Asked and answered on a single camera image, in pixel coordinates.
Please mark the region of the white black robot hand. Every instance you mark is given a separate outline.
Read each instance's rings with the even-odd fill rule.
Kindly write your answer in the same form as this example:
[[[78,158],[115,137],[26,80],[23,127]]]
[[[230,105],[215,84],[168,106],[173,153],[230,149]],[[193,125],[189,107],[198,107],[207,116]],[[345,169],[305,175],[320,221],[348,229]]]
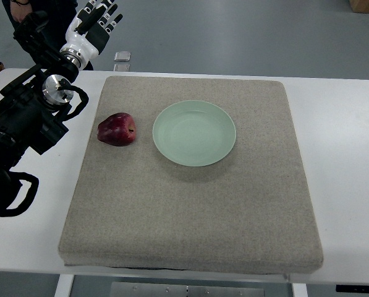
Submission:
[[[60,53],[78,69],[85,69],[102,53],[110,34],[122,20],[122,14],[116,14],[116,10],[115,1],[88,1],[70,23]]]

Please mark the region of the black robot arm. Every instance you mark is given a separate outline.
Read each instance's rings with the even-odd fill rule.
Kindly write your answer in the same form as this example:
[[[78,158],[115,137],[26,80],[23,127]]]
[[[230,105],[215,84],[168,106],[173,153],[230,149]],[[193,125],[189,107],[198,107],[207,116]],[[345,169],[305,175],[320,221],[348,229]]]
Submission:
[[[24,213],[35,199],[39,179],[13,172],[28,148],[43,154],[66,134],[64,122],[86,107],[88,95],[73,85],[79,69],[41,34],[48,23],[44,11],[32,12],[15,29],[14,38],[36,64],[1,91],[0,217]]]

